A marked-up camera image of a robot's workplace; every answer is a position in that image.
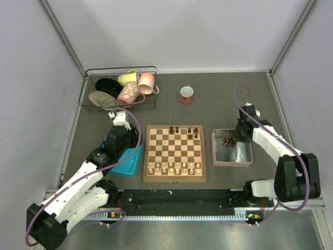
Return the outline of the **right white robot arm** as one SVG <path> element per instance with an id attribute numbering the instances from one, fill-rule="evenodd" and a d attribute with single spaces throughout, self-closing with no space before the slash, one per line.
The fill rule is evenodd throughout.
<path id="1" fill-rule="evenodd" d="M 263 197 L 286 203 L 321 195 L 317 157 L 291 146 L 271 123 L 260 119 L 254 105 L 246 103 L 239 108 L 233 137 L 237 142 L 259 145 L 277 165 L 274 179 L 246 182 L 242 197 L 247 205 L 255 206 Z"/>

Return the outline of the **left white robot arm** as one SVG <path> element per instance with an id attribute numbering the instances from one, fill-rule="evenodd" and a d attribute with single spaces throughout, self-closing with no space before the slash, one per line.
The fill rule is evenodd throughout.
<path id="1" fill-rule="evenodd" d="M 72 229 L 86 216 L 103 206 L 117 203 L 118 194 L 105 180 L 109 171 L 130 160 L 123 157 L 129 149 L 135 154 L 142 142 L 140 125 L 115 124 L 102 145 L 93 150 L 72 178 L 40 205 L 27 209 L 25 243 L 57 249 Z"/>

